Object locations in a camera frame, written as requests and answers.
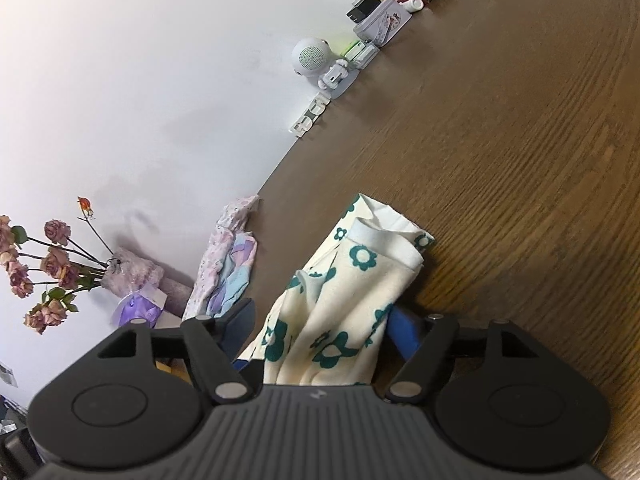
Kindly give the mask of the cream teal floral garment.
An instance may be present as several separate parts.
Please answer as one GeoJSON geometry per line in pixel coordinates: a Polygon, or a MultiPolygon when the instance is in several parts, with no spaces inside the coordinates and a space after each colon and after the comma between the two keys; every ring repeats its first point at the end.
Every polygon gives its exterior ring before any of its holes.
{"type": "Polygon", "coordinates": [[[393,304],[421,272],[434,236],[360,194],[274,302],[241,353],[269,385],[370,384],[393,304]]]}

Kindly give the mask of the blue purple folded garment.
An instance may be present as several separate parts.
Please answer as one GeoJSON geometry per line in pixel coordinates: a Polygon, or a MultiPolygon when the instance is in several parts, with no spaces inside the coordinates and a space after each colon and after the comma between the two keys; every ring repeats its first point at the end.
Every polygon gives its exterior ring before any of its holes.
{"type": "Polygon", "coordinates": [[[208,298],[206,314],[219,318],[241,298],[250,282],[257,252],[257,240],[251,232],[239,232],[224,257],[218,284],[208,298]]]}

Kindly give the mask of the upper purple tissue pack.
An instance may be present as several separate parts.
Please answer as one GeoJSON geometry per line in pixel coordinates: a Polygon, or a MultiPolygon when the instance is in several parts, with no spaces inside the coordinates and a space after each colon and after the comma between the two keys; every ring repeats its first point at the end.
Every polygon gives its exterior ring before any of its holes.
{"type": "Polygon", "coordinates": [[[144,285],[119,301],[112,316],[112,325],[120,327],[132,322],[145,322],[154,327],[163,313],[166,300],[167,295],[162,290],[144,285]]]}

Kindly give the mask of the pink fuzzy vase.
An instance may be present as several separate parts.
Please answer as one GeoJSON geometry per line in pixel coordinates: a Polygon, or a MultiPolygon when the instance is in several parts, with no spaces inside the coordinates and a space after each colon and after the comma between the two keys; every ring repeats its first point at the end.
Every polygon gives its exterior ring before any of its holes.
{"type": "Polygon", "coordinates": [[[172,278],[152,260],[139,257],[125,248],[115,250],[108,260],[101,286],[119,298],[137,292],[144,286],[159,289],[166,296],[165,308],[173,315],[183,315],[192,288],[172,278]]]}

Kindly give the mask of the pink floral folded garment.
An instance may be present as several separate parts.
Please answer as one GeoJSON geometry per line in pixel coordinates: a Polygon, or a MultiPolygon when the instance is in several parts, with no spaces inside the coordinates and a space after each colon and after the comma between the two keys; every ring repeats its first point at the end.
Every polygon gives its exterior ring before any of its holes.
{"type": "Polygon", "coordinates": [[[250,232],[247,231],[246,224],[250,214],[258,208],[258,204],[259,196],[251,195],[224,206],[201,258],[191,296],[183,312],[183,321],[200,314],[207,315],[208,298],[218,284],[224,257],[230,250],[236,234],[250,232]]]}

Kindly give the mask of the dried pink roses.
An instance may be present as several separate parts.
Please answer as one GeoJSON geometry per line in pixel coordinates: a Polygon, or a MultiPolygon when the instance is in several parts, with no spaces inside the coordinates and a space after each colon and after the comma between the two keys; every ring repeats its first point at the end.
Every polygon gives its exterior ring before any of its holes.
{"type": "Polygon", "coordinates": [[[37,299],[24,315],[26,327],[41,335],[62,325],[78,311],[78,296],[103,284],[115,252],[102,237],[98,240],[106,249],[105,259],[76,242],[63,220],[47,221],[42,235],[35,237],[6,214],[1,217],[1,269],[9,289],[17,298],[37,299]]]}

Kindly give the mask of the white power strip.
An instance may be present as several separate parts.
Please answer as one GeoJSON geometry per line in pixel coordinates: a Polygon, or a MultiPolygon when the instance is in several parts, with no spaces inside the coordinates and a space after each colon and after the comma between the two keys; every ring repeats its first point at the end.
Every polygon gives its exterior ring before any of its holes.
{"type": "Polygon", "coordinates": [[[293,133],[297,139],[301,139],[318,122],[330,104],[331,99],[328,96],[322,92],[317,93],[288,131],[293,133]]]}

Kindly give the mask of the white astronaut figurine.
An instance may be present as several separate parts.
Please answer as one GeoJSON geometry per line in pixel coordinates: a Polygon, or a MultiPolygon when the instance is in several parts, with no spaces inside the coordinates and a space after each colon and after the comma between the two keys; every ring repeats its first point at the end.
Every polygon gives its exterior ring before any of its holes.
{"type": "Polygon", "coordinates": [[[344,94],[360,74],[358,68],[336,55],[329,43],[320,38],[299,40],[291,61],[294,72],[317,86],[330,100],[344,94]]]}

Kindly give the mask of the grey tin box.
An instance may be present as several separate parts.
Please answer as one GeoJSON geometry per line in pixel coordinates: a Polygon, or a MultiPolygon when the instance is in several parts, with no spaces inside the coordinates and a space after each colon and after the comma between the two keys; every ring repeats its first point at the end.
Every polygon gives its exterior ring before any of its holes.
{"type": "Polygon", "coordinates": [[[354,34],[364,42],[382,48],[408,23],[411,14],[396,0],[384,0],[354,27],[354,34]]]}

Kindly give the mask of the black charger block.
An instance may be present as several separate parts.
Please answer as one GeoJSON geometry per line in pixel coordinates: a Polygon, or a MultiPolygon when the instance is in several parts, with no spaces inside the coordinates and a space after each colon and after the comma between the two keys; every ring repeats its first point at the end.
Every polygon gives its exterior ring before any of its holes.
{"type": "Polygon", "coordinates": [[[346,16],[355,24],[368,18],[384,0],[355,0],[346,16]]]}

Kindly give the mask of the small white tube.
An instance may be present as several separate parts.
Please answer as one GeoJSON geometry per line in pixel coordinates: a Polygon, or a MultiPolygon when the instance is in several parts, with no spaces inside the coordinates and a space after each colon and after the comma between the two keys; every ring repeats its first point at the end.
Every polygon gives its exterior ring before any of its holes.
{"type": "Polygon", "coordinates": [[[410,14],[415,14],[424,9],[425,3],[423,0],[406,0],[401,3],[401,6],[410,14]]]}

